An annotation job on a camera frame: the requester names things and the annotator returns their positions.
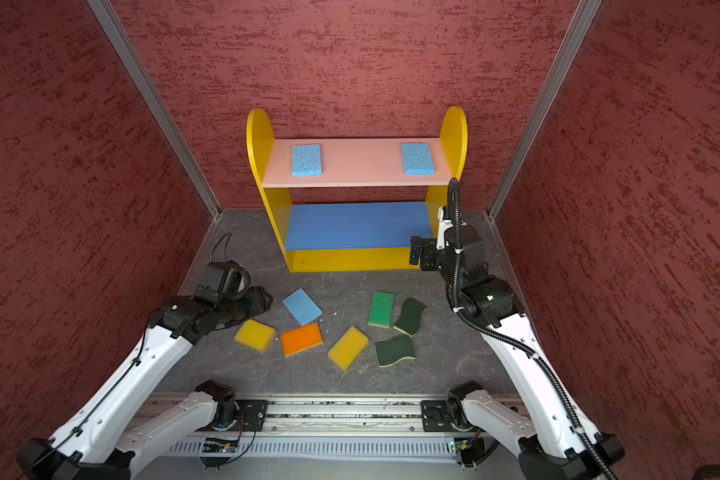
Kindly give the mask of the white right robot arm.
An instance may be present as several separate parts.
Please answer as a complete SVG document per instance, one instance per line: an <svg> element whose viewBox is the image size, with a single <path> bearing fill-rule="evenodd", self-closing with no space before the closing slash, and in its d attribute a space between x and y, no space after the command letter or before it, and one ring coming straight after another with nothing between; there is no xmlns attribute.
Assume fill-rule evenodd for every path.
<svg viewBox="0 0 720 480"><path fill-rule="evenodd" d="M476 233L443 241L414 236L410 264L435 271L446 284L448 304L494 351L528 412L522 417L476 383L451 391L457 418L493 437L519 462L527 479L613 479L625 455L621 442L583 413L540 346L510 285L492 275Z"/></svg>

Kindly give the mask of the orange sponge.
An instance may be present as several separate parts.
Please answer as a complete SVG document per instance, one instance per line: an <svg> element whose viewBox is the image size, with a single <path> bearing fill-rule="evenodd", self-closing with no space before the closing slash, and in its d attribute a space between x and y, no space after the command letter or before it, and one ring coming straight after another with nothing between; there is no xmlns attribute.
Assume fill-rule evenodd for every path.
<svg viewBox="0 0 720 480"><path fill-rule="evenodd" d="M311 322L296 329L283 332L281 337L283 354L286 358L323 344L317 322Z"/></svg>

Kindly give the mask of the blue sponge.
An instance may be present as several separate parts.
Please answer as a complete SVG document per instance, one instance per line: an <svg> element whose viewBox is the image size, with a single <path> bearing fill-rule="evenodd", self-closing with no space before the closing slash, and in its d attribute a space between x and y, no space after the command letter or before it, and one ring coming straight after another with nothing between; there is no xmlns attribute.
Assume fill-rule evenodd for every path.
<svg viewBox="0 0 720 480"><path fill-rule="evenodd" d="M318 320L323 312L303 288L299 288L283 299L283 305L300 326Z"/></svg>
<svg viewBox="0 0 720 480"><path fill-rule="evenodd" d="M294 177L320 176L322 174L321 146L300 144L292 147L291 173Z"/></svg>
<svg viewBox="0 0 720 480"><path fill-rule="evenodd" d="M435 174L436 168L428 143L402 143L401 154L406 175Z"/></svg>

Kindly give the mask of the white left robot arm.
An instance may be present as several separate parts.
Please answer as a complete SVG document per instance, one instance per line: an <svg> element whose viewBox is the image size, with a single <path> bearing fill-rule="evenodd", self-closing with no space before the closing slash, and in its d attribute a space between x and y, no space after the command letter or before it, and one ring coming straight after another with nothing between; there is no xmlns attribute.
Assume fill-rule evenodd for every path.
<svg viewBox="0 0 720 480"><path fill-rule="evenodd" d="M141 339L91 399L47 439L32 439L17 463L27 479L131 479L190 433L243 433L233 390L208 380L142 427L126 428L156 386L203 337L267 312L261 286L237 293L179 296L156 309Z"/></svg>

